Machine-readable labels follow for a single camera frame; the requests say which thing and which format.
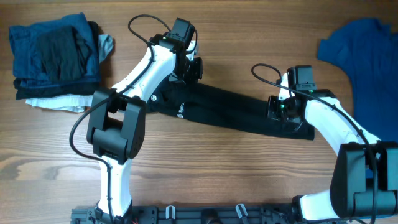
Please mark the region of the black polo shirt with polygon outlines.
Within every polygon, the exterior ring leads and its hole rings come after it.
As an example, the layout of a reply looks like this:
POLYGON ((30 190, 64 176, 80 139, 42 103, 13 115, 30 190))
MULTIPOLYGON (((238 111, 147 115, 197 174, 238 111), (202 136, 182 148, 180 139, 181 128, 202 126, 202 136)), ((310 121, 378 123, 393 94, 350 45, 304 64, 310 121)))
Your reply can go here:
POLYGON ((147 113, 162 113, 196 123, 289 139, 314 140, 307 123, 288 123, 267 116, 269 103, 201 83, 163 80, 146 103, 147 113))

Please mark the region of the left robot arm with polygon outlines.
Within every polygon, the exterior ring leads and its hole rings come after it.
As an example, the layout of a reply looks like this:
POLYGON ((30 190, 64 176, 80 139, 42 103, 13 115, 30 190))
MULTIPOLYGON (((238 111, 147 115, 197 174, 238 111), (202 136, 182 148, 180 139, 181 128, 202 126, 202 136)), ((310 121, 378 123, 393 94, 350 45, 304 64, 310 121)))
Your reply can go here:
POLYGON ((195 34, 191 22, 176 19, 168 32, 147 41, 146 55, 125 79, 111 89, 95 91, 86 138, 101 169, 97 221, 131 221, 130 166, 144 141, 146 103, 167 77, 182 83, 201 78, 195 34))

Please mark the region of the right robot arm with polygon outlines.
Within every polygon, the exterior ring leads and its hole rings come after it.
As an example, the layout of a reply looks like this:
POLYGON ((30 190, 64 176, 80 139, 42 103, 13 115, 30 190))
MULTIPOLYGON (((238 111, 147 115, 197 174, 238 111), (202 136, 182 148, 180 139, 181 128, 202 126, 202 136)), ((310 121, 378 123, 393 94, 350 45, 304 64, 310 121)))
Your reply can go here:
POLYGON ((329 189, 295 198, 295 219, 320 222, 397 215, 397 143, 366 131, 330 90, 319 90, 308 65, 278 74, 268 117, 317 129, 337 159, 329 189))

